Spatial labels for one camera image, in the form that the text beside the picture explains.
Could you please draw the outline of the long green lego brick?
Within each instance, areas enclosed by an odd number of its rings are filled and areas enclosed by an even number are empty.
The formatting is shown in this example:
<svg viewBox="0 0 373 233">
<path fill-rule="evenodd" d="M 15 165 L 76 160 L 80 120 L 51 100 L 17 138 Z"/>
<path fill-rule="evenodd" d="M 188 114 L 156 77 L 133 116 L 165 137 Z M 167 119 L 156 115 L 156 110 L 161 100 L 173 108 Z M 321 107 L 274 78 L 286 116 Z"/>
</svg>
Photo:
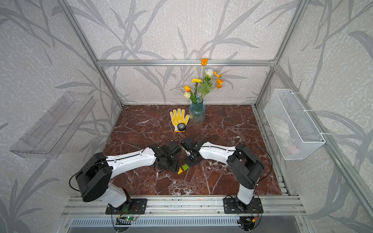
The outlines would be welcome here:
<svg viewBox="0 0 373 233">
<path fill-rule="evenodd" d="M 181 168 L 182 168 L 183 171 L 186 171 L 186 170 L 189 169 L 189 166 L 187 164 L 184 164 L 184 165 L 181 166 Z"/>
</svg>

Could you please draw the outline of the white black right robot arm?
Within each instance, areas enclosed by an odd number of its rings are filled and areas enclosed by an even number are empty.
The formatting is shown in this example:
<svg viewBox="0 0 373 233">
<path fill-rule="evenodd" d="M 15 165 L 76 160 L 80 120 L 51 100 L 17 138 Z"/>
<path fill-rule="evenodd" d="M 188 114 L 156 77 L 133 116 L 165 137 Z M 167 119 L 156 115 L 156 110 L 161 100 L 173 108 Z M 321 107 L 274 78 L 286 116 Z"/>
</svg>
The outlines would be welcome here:
<svg viewBox="0 0 373 233">
<path fill-rule="evenodd" d="M 264 164 L 250 148 L 244 145 L 226 147 L 204 141 L 197 143 L 189 137 L 182 141 L 181 146 L 187 154 L 185 161 L 189 167 L 202 160 L 215 160 L 228 165 L 240 184 L 236 196 L 238 206 L 246 207 L 251 203 Z"/>
</svg>

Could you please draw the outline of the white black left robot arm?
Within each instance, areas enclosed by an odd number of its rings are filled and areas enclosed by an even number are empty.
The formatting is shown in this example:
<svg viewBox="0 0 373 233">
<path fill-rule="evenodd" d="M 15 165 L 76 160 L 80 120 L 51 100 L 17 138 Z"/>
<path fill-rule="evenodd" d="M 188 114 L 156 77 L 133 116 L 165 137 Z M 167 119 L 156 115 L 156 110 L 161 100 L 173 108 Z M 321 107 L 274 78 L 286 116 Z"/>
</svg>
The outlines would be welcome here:
<svg viewBox="0 0 373 233">
<path fill-rule="evenodd" d="M 99 200 L 114 208 L 129 205 L 130 198 L 126 191 L 110 180 L 127 171 L 147 166 L 177 172 L 180 163 L 175 157 L 180 151 L 179 145 L 173 141 L 165 146 L 155 144 L 122 155 L 96 153 L 75 174 L 81 197 L 84 202 Z"/>
</svg>

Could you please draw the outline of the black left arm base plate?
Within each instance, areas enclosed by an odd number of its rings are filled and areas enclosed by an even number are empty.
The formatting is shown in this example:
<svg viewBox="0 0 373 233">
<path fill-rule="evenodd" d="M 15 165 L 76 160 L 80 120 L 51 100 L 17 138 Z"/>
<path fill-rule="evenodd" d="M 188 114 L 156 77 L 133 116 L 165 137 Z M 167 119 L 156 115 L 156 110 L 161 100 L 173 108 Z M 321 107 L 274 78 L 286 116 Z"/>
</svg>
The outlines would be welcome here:
<svg viewBox="0 0 373 233">
<path fill-rule="evenodd" d="M 145 214 L 145 209 L 147 206 L 147 199 L 130 199 L 127 200 L 124 204 L 119 207 L 113 207 L 112 205 L 108 205 L 105 211 L 106 215 L 143 215 Z"/>
</svg>

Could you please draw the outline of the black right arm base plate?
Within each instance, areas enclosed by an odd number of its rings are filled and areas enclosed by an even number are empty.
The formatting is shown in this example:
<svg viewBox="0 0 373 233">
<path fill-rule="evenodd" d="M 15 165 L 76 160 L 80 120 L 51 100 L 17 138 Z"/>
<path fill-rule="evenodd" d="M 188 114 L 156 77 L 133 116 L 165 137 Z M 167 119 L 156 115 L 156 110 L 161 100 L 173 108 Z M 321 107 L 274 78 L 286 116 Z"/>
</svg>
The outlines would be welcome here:
<svg viewBox="0 0 373 233">
<path fill-rule="evenodd" d="M 225 197 L 223 207 L 225 214 L 263 214 L 261 199 L 256 197 L 249 204 L 244 204 L 238 198 Z"/>
</svg>

